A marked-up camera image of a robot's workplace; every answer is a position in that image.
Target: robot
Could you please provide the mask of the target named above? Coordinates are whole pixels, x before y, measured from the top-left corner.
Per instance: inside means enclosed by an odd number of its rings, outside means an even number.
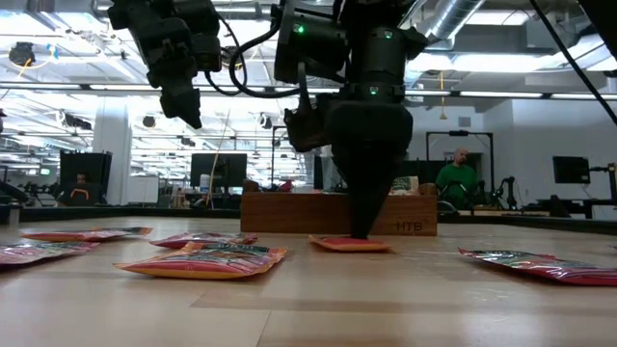
[[[367,237],[412,140],[414,121],[401,105],[405,65],[429,40],[415,28],[400,29],[399,24],[416,0],[346,0],[344,4],[335,0],[331,13],[299,0],[281,0],[271,8],[270,30],[242,45],[234,37],[235,50],[221,47],[219,23],[227,24],[210,0],[113,2],[108,10],[111,24],[116,30],[128,29],[137,42],[148,66],[150,85],[161,88],[166,117],[179,117],[194,128],[201,127],[200,93],[192,85],[200,71],[224,95],[299,95],[298,109],[284,111],[289,141],[299,152],[332,146],[334,162],[349,188],[351,237]],[[535,0],[530,3],[542,13]],[[590,13],[589,4],[583,8]],[[558,41],[546,17],[542,14],[541,18]],[[242,53],[277,32],[274,77],[299,88],[278,93],[252,91],[246,86],[246,69],[241,83],[234,68],[229,77],[238,92],[222,91],[212,83],[210,72],[222,69],[223,53],[230,56],[231,67],[238,60],[243,64]],[[572,60],[567,49],[560,48]],[[322,93],[310,100],[307,76],[331,79],[342,87],[338,93]],[[582,72],[579,76],[586,79]],[[617,123],[608,105],[604,102],[603,106]]]

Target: wooden table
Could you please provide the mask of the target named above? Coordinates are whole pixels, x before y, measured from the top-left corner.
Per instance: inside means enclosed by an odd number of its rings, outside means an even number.
[[[469,210],[459,210],[459,214],[461,216],[471,216],[471,211]],[[521,211],[507,211],[507,210],[474,210],[473,216],[528,216],[528,217],[549,217],[549,211],[528,211],[522,213]]]
[[[237,220],[122,218],[22,227],[238,231]],[[530,228],[441,225],[437,237],[379,236],[394,254],[331,254],[301,234],[260,234],[287,247],[269,274],[170,280],[113,262],[165,250],[132,237],[90,254],[0,273],[0,338],[11,347],[342,347],[617,345],[617,289],[552,285],[457,254],[511,249],[617,266],[617,238]],[[4,242],[15,230],[0,229]]]

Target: pipe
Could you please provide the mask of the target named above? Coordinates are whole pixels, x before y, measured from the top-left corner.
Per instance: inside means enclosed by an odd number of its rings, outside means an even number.
[[[418,25],[418,31],[432,43],[452,40],[486,0],[440,0],[435,14]]]

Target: red snack bag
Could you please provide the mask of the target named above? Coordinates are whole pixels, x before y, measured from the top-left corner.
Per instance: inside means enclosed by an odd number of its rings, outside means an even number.
[[[90,230],[76,231],[46,231],[46,232],[22,232],[21,237],[51,242],[88,241],[98,242],[126,235],[148,235],[151,227],[99,227]]]
[[[570,284],[617,285],[617,269],[515,251],[466,251],[463,255]]]
[[[228,243],[236,245],[250,245],[257,239],[256,234],[243,233],[218,233],[218,232],[202,232],[190,233],[185,232],[178,235],[168,237],[163,240],[150,241],[151,245],[166,247],[171,249],[181,249],[189,242],[215,244]]]
[[[325,249],[338,252],[382,252],[390,246],[377,240],[361,240],[350,237],[308,236],[308,241]]]
[[[229,280],[265,273],[281,261],[286,252],[260,246],[189,242],[170,254],[114,266],[159,277]]]
[[[84,254],[98,246],[92,242],[39,243],[0,246],[0,265],[26,264],[47,257]]]

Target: computer monitor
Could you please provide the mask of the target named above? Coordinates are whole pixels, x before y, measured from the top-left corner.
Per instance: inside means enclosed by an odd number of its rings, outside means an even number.
[[[555,183],[558,184],[589,184],[589,161],[583,157],[552,157],[552,168]]]
[[[212,174],[216,154],[196,153],[191,156],[191,186],[200,186],[202,174]],[[215,187],[242,187],[247,177],[247,154],[219,154],[212,177]]]

